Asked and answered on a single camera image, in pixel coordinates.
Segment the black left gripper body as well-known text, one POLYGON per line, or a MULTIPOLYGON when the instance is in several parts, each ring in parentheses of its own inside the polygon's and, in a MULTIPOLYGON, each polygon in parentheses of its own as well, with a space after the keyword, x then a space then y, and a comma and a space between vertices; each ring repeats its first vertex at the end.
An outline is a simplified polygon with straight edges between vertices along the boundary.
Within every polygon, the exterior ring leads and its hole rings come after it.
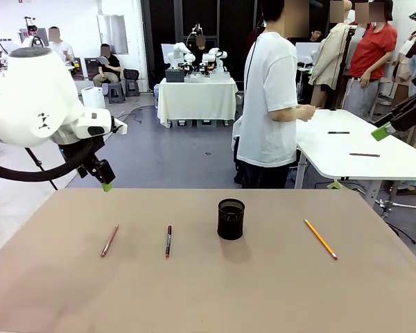
POLYGON ((79 139, 72 144, 60 145, 60 153, 65 162, 78 158, 81 164, 85 164, 95 159, 95 152, 101 148, 103 148, 103 136, 97 136, 79 139))

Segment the person's right hand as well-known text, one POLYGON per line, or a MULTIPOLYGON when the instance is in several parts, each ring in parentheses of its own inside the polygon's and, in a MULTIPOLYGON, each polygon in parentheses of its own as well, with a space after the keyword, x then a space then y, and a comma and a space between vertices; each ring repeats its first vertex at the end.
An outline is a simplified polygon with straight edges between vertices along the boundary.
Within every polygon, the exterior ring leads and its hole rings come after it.
POLYGON ((307 122, 313 118, 317 108, 313 105, 298 105, 295 108, 296 119, 307 122))

